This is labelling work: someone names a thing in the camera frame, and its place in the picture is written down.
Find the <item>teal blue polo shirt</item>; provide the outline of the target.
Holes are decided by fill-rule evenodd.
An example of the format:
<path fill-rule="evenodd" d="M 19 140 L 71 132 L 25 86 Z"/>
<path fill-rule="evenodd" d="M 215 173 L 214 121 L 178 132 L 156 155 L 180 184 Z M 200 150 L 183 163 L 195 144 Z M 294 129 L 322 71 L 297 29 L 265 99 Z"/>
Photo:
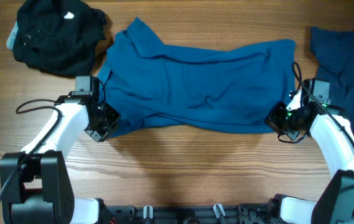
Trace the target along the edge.
<path fill-rule="evenodd" d="M 167 45 L 135 19 L 107 50 L 102 98 L 121 116 L 117 135 L 184 124 L 267 133 L 272 107 L 290 101 L 295 47 L 289 39 L 230 51 Z"/>

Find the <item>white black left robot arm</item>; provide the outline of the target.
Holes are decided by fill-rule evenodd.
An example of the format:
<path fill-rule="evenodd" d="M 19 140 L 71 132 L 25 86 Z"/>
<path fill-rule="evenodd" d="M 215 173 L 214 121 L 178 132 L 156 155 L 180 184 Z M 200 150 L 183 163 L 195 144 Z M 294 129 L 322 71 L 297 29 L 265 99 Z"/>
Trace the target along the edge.
<path fill-rule="evenodd" d="M 115 223 L 102 199 L 73 193 L 65 158 L 82 132 L 106 140 L 120 114 L 92 95 L 49 100 L 49 122 L 20 152 L 0 160 L 0 218 L 5 223 Z"/>

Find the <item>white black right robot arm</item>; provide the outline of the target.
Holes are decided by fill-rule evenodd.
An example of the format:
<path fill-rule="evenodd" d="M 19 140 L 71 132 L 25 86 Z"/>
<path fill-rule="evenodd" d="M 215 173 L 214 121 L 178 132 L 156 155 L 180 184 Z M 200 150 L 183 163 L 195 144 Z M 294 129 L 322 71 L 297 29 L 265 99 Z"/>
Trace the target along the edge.
<path fill-rule="evenodd" d="M 291 111 L 279 102 L 265 123 L 291 143 L 299 142 L 297 136 L 305 131 L 321 149 L 332 177 L 318 201 L 282 196 L 270 213 L 286 223 L 354 223 L 354 136 L 349 121 L 335 108 L 311 101 Z"/>

